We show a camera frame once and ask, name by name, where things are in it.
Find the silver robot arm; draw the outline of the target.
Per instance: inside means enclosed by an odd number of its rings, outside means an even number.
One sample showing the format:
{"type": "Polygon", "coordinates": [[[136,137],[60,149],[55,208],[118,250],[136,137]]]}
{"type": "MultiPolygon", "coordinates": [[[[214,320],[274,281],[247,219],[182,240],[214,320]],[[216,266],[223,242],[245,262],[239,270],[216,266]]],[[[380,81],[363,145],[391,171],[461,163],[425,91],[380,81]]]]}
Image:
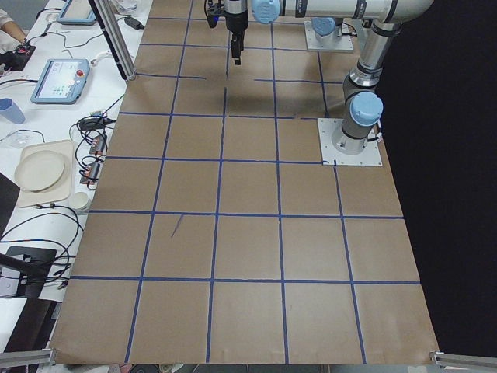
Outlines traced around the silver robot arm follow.
{"type": "MultiPolygon", "coordinates": [[[[262,24],[274,22],[283,15],[283,6],[279,1],[251,1],[252,15],[262,24]]],[[[235,65],[240,65],[244,50],[245,31],[249,27],[247,1],[205,1],[204,13],[210,28],[215,28],[219,18],[224,17],[226,27],[231,33],[231,57],[235,65]]],[[[311,27],[318,40],[326,37],[342,36],[343,21],[333,17],[314,17],[311,27]]]]}
{"type": "Polygon", "coordinates": [[[358,155],[366,147],[368,134],[383,112],[383,103],[374,92],[380,81],[384,57],[403,23],[421,16],[431,0],[383,1],[252,1],[252,14],[259,23],[272,23],[280,16],[329,16],[370,19],[372,25],[356,66],[343,82],[346,112],[332,135],[333,146],[341,153],[358,155]]]}

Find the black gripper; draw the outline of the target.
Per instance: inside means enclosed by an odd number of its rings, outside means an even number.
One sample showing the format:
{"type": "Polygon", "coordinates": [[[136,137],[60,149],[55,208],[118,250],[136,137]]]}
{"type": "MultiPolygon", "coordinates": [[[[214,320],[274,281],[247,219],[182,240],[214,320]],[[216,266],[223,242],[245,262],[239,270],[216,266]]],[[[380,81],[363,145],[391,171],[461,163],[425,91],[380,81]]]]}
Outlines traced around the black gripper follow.
{"type": "Polygon", "coordinates": [[[244,36],[245,31],[232,31],[231,32],[231,56],[234,58],[235,65],[241,65],[241,55],[244,50],[244,36]]]}

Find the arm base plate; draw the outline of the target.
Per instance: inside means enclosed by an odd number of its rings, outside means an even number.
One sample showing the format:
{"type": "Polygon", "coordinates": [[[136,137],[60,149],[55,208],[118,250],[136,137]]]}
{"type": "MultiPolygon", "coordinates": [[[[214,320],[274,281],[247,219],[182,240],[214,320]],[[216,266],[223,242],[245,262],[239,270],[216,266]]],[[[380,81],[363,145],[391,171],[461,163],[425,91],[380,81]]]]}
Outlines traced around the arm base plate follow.
{"type": "Polygon", "coordinates": [[[309,51],[331,51],[336,53],[352,53],[354,46],[351,36],[339,35],[337,30],[326,36],[319,35],[311,25],[304,22],[306,44],[309,51]]]}
{"type": "Polygon", "coordinates": [[[382,166],[374,129],[364,139],[352,139],[342,132],[342,118],[318,118],[318,134],[323,165],[382,166]]]}

